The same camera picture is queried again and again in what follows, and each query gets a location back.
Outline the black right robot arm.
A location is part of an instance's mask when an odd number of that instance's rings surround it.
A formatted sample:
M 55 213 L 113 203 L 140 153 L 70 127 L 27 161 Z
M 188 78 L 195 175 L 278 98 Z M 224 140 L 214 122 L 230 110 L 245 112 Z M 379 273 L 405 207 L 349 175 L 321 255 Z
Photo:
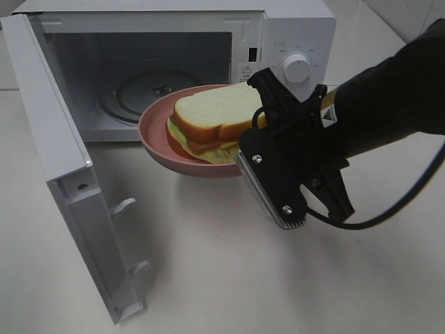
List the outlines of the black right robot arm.
M 351 224 L 354 209 L 341 170 L 348 159 L 416 132 L 444 133 L 444 20 L 394 56 L 334 90 L 298 100 L 270 69 L 248 84 L 261 106 L 239 141 L 237 162 L 266 215 L 296 229 L 307 215 L 345 230 L 373 227 L 399 212 L 444 161 L 439 151 L 414 186 L 379 216 Z

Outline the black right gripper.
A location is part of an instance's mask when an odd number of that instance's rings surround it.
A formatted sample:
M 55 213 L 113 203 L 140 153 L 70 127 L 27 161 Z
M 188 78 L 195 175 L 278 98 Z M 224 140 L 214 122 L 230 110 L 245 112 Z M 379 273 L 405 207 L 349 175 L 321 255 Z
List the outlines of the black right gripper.
M 343 223 L 354 209 L 340 170 L 346 158 L 329 152 L 317 137 L 317 114 L 327 88 L 317 85 L 310 98 L 300 102 L 270 68 L 256 72 L 248 85 L 257 90 L 262 107 L 252 118 L 252 128 L 265 131 L 277 145 L 307 201 L 307 214 L 329 223 Z

